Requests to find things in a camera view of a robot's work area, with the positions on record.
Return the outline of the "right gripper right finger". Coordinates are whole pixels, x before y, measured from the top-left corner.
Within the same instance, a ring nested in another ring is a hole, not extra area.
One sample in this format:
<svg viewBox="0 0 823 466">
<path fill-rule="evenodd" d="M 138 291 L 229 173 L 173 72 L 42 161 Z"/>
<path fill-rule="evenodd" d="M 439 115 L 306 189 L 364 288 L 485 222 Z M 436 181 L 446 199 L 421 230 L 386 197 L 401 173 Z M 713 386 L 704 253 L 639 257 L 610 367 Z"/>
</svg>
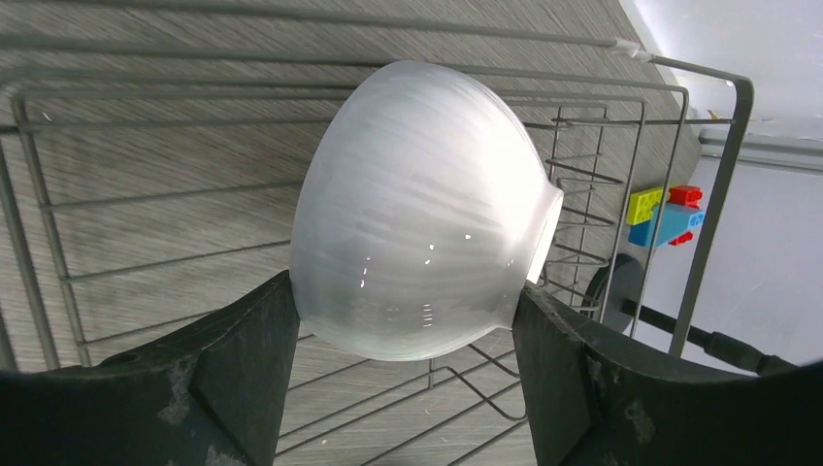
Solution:
<svg viewBox="0 0 823 466">
<path fill-rule="evenodd" d="M 822 366 L 752 378 L 676 358 L 523 288 L 512 336 L 541 465 L 818 465 Z"/>
</svg>

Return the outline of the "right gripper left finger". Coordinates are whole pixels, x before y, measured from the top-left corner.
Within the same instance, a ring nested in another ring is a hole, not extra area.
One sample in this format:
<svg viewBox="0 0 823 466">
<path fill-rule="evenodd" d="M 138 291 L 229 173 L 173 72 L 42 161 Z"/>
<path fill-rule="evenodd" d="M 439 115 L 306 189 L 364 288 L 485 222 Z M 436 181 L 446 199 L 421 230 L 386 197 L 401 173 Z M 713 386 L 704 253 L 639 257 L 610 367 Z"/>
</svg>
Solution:
<svg viewBox="0 0 823 466">
<path fill-rule="evenodd" d="M 300 320 L 280 273 L 93 367 L 1 375 L 5 465 L 270 465 Z"/>
</svg>

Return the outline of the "wire dish rack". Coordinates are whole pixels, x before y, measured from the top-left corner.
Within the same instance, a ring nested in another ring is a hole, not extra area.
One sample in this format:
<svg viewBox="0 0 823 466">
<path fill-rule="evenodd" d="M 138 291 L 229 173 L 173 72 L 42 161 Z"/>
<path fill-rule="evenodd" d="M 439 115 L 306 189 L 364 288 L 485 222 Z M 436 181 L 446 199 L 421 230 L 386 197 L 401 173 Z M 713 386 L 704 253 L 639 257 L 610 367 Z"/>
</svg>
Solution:
<svg viewBox="0 0 823 466">
<path fill-rule="evenodd" d="M 375 67 L 477 68 L 572 193 L 551 282 L 616 252 L 627 181 L 697 160 L 698 88 L 619 1 L 5 1 L 1 373 L 85 373 L 283 270 L 324 124 Z"/>
</svg>

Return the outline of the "white ceramic bowl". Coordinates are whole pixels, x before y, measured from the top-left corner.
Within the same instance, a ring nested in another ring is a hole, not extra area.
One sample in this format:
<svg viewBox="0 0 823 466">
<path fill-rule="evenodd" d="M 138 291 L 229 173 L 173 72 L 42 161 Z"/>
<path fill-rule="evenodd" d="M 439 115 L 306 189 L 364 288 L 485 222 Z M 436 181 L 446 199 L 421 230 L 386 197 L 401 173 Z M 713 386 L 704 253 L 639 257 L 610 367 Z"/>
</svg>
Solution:
<svg viewBox="0 0 823 466">
<path fill-rule="evenodd" d="M 443 66 L 386 65 L 340 107 L 302 184 L 289 264 L 299 317 L 381 361 L 510 329 L 563 203 L 498 94 Z"/>
</svg>

